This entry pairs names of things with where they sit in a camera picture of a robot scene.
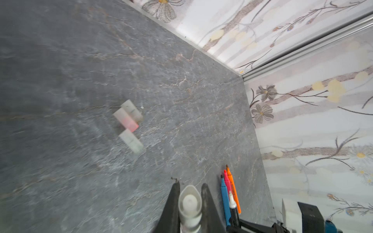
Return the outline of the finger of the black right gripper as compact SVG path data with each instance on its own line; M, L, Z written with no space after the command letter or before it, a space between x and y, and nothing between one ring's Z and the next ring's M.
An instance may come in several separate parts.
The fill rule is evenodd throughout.
M240 220L240 227L227 227L228 233L288 233L288 230L282 225L274 223L272 227L259 225L256 223Z

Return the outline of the pink highlighter pen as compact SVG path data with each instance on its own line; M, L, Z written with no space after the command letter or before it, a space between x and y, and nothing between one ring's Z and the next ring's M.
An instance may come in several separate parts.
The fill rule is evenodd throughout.
M223 172L224 172L224 183L225 183L225 185L227 187L227 193L229 194L229 192L232 191L232 189L231 189L231 183L230 183L230 180L228 178L227 170L224 170Z

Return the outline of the light blue highlighter pen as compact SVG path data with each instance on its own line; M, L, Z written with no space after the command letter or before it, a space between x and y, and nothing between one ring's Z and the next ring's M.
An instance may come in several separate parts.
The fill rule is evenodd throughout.
M230 208L229 208L229 196L228 196L228 189L225 184L224 176L221 175L221 195L222 195L222 202L223 202L223 207L224 207L224 215L225 215L225 222L226 226L230 226L230 218L231 218L231 213L230 213Z

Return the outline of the black white marker pen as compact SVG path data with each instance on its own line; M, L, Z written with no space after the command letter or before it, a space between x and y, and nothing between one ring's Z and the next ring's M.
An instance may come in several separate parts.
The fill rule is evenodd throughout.
M231 191L228 192L228 198L229 198L229 209L230 209L230 224L233 227L240 228L240 219L237 209L237 203L234 200L234 196Z

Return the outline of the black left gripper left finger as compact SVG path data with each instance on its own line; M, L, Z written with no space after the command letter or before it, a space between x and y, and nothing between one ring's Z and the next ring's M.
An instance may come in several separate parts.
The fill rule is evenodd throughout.
M176 181L168 195L165 207L161 217L153 230L153 233L179 233L180 219L179 219L179 195L180 183Z

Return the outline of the orange highlighter pen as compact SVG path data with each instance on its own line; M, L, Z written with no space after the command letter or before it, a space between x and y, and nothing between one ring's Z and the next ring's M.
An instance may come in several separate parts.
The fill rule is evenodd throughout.
M226 165L226 173L227 173L228 180L230 181L232 194L233 194L234 200L237 204L238 213L240 215L241 214L240 202L239 202L239 198L238 198L235 183L234 183L234 178L233 178L233 175L232 175L228 165Z

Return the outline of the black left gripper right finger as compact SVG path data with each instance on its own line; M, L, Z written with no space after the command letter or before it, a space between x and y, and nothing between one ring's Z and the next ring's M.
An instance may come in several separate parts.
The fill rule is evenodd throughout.
M202 233L225 233L226 229L218 215L217 208L214 204L212 194L206 183L201 188L202 197L202 218L201 232Z

